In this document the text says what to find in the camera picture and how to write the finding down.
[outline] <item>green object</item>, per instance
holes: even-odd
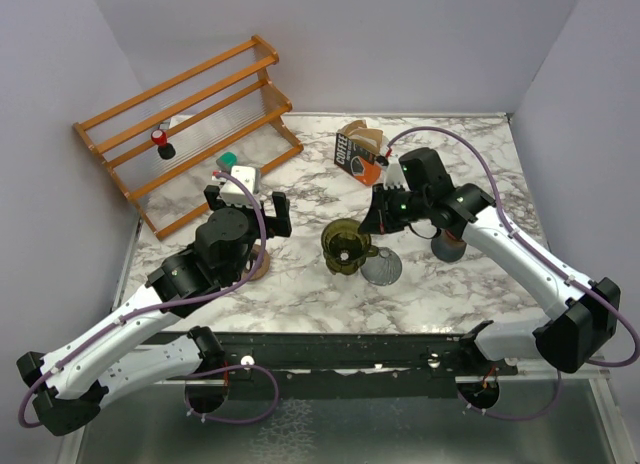
[[[216,159],[216,164],[221,171],[230,172],[231,168],[238,163],[238,158],[233,152],[225,152],[218,159]]]
[[[378,248],[371,245],[369,234],[360,234],[360,223],[355,219],[338,219],[322,231],[320,238],[324,259],[332,274],[354,274],[367,257],[378,255]]]

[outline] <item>white marble surface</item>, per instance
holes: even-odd
[[[268,241],[271,269],[262,280],[218,299],[184,319],[173,330],[208,325],[217,331],[278,332],[464,332],[484,319],[513,321],[541,315],[533,299],[502,269],[468,248],[454,264],[437,260],[429,242],[409,232],[373,236],[374,244],[394,249],[403,274],[391,286],[377,287],[362,276],[332,275],[320,247],[322,229],[332,220],[361,220],[371,190],[333,164],[335,131],[352,116],[285,116],[285,122],[305,145],[302,154],[263,179],[263,189],[284,191],[291,201],[293,235]],[[506,119],[494,118],[367,118],[389,138],[419,125],[435,125],[460,133],[475,145],[496,175],[505,207],[534,237],[542,232],[518,162]],[[253,133],[230,148],[240,163],[264,163],[267,154],[286,149],[270,128]],[[454,184],[474,182],[490,191],[473,155],[447,136],[419,133],[405,138],[397,151],[429,146],[439,151]],[[190,185],[164,196],[162,211],[174,214],[185,200],[202,200],[193,187],[204,189],[205,177],[185,178]],[[125,298],[170,254],[193,240],[195,228],[207,216],[159,242],[145,226],[135,251]],[[431,233],[427,224],[416,229]]]

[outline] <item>black wire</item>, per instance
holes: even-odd
[[[409,230],[410,230],[413,234],[415,234],[416,236],[418,236],[420,239],[426,239],[427,241],[430,241],[431,239],[435,239],[435,238],[436,238],[436,237],[438,237],[438,236],[440,235],[440,233],[442,232],[442,230],[441,230],[441,229],[436,229],[436,233],[435,233],[433,236],[431,236],[431,237],[426,237],[426,236],[423,236],[422,234],[418,234],[418,233],[416,232],[416,230],[413,228],[413,226],[412,226],[411,224],[409,224]]]

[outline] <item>wooden dish rack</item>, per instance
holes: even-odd
[[[232,65],[233,62],[236,62],[239,56],[247,55],[249,55],[250,62],[231,75],[227,75],[228,69],[222,69],[222,73],[226,77],[214,82],[211,82],[208,75],[206,75],[207,72],[222,63],[225,63],[227,68],[232,67],[235,70],[237,67]],[[300,141],[282,122],[281,116],[292,109],[291,102],[273,85],[267,74],[267,67],[276,64],[278,59],[278,53],[271,45],[257,35],[252,36],[250,40],[233,49],[178,74],[97,116],[73,125],[83,142],[107,169],[122,193],[134,205],[158,239],[164,239],[172,232],[208,211],[209,208],[204,202],[203,189],[201,189],[202,204],[183,213],[175,220],[172,219],[172,222],[168,225],[161,226],[159,222],[156,222],[160,219],[153,219],[148,212],[145,212],[145,199],[148,200],[148,196],[154,190],[166,185],[172,179],[203,161],[212,158],[214,154],[266,124],[271,125],[277,131],[279,134],[277,139],[286,139],[291,148],[262,165],[261,172],[263,175],[303,150]],[[197,78],[196,80],[198,81],[195,84],[199,89],[197,92],[186,97],[180,96],[177,102],[163,102],[161,97],[163,93],[173,92],[172,88],[183,85],[183,83],[189,82],[194,78]],[[199,86],[203,83],[208,85],[200,88]],[[194,85],[191,85],[190,88],[187,87],[189,92],[193,89]],[[166,123],[172,117],[180,115],[187,110],[193,111],[198,106],[206,105],[207,107],[199,109],[196,113],[188,114],[188,118],[166,129],[165,132],[169,142],[171,142],[172,136],[204,119],[217,115],[216,113],[224,113],[225,109],[230,109],[231,106],[235,106],[235,109],[240,110],[234,111],[235,114],[232,112],[229,112],[229,114],[232,117],[238,115],[243,109],[243,99],[250,95],[257,95],[260,101],[258,114],[254,114],[250,122],[247,122],[247,118],[244,118],[238,125],[232,125],[226,134],[203,140],[200,147],[193,150],[191,155],[181,157],[179,160],[174,158],[161,162],[156,153],[156,145],[151,141],[150,132],[147,131],[157,128],[162,123]],[[151,115],[149,115],[149,109],[154,111]],[[127,113],[129,115],[128,120],[120,119]],[[225,117],[225,119],[225,122],[231,121],[230,118]],[[96,135],[92,135],[94,128],[100,128],[100,132],[97,132]],[[179,155],[181,149],[176,146],[176,151],[177,155]],[[140,162],[141,156],[146,156],[144,162]],[[129,176],[125,175],[126,173],[119,172],[122,169],[121,166],[130,166],[133,162],[132,160],[135,159],[139,160],[135,172],[129,172]]]

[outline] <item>gray floor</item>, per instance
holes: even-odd
[[[539,409],[552,392],[549,381],[509,381],[503,386],[499,409],[513,414]],[[526,423],[463,414],[456,399],[404,398],[283,401],[270,419],[257,425],[203,425],[186,417],[182,392],[179,384],[151,386],[107,408],[88,426],[78,462],[614,462],[586,379],[566,381],[558,408]],[[250,416],[260,412],[260,404],[231,403],[225,414]]]

